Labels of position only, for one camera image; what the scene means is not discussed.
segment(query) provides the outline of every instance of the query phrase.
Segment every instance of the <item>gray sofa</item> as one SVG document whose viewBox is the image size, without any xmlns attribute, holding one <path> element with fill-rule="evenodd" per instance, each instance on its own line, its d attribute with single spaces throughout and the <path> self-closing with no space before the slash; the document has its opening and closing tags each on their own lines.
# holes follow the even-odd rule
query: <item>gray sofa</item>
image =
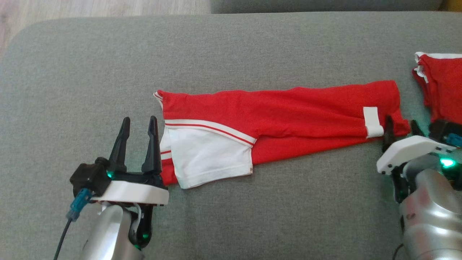
<svg viewBox="0 0 462 260">
<path fill-rule="evenodd" d="M 405 117 L 429 123 L 411 76 L 416 51 L 461 52 L 462 14 L 310 12 L 32 25 L 0 63 L 0 259 L 51 259 L 73 199 L 69 177 L 108 156 L 132 119 L 126 164 L 139 171 L 152 93 L 329 87 L 393 79 Z M 258 165 L 155 211 L 156 260 L 389 260 L 401 243 L 381 143 Z M 71 225 L 60 259 L 78 258 L 99 207 Z M 405 259 L 402 250 L 398 259 Z"/>
<path fill-rule="evenodd" d="M 442 0 L 210 0 L 212 13 L 435 11 Z"/>
</svg>

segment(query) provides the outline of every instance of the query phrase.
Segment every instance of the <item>yellow object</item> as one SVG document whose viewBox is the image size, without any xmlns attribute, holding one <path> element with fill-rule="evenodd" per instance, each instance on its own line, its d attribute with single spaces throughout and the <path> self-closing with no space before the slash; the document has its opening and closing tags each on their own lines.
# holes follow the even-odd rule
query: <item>yellow object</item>
<svg viewBox="0 0 462 260">
<path fill-rule="evenodd" d="M 441 10 L 462 12 L 462 0 L 445 0 Z"/>
</svg>

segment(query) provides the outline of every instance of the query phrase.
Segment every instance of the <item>black cable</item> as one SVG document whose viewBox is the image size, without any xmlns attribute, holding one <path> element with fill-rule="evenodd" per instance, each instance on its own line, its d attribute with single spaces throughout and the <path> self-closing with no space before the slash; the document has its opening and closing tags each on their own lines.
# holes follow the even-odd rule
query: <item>black cable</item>
<svg viewBox="0 0 462 260">
<path fill-rule="evenodd" d="M 61 251 L 62 242 L 64 241 L 64 237 L 66 236 L 67 230 L 69 229 L 71 222 L 72 222 L 71 218 L 67 219 L 66 226 L 64 227 L 64 230 L 62 231 L 61 239 L 59 240 L 58 248 L 56 249 L 55 257 L 53 258 L 53 260 L 58 260 L 58 255 L 59 255 L 59 252 Z"/>
<path fill-rule="evenodd" d="M 392 258 L 391 260 L 396 260 L 396 256 L 398 255 L 398 251 L 399 251 L 399 250 L 401 249 L 401 247 L 403 247 L 403 246 L 404 246 L 404 245 L 401 244 L 401 245 L 399 245 L 399 246 L 396 248 L 395 252 L 393 253 L 393 258 Z"/>
</svg>

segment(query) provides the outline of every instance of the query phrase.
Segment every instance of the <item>wooden floor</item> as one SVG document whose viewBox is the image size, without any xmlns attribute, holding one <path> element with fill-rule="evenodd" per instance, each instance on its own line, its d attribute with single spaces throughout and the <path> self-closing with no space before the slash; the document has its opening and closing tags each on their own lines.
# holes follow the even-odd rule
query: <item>wooden floor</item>
<svg viewBox="0 0 462 260">
<path fill-rule="evenodd" d="M 44 20 L 208 13 L 209 0 L 0 0 L 0 59 L 20 30 Z"/>
</svg>

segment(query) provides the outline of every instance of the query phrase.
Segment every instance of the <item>red and white garment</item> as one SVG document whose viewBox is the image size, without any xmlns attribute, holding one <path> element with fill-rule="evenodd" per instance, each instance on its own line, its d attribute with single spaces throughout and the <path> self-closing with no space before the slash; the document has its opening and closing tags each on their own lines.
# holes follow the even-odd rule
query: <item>red and white garment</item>
<svg viewBox="0 0 462 260">
<path fill-rule="evenodd" d="M 462 54 L 416 52 L 414 77 L 424 92 L 432 122 L 444 119 L 462 124 Z"/>
<path fill-rule="evenodd" d="M 162 177 L 183 189 L 251 174 L 254 164 L 367 142 L 383 135 L 387 115 L 396 135 L 409 133 L 394 81 L 154 96 L 165 119 Z"/>
</svg>

